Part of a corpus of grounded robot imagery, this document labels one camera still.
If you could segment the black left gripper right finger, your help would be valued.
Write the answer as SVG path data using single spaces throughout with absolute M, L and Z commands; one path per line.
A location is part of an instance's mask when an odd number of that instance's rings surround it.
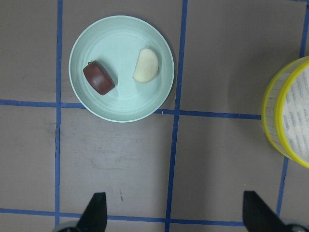
M 243 193 L 243 224 L 249 232 L 289 232 L 255 191 Z

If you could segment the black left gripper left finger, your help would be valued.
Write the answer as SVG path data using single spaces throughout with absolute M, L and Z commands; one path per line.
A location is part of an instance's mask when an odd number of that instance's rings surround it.
M 105 232 L 107 226 L 106 193 L 94 193 L 76 227 L 81 232 Z

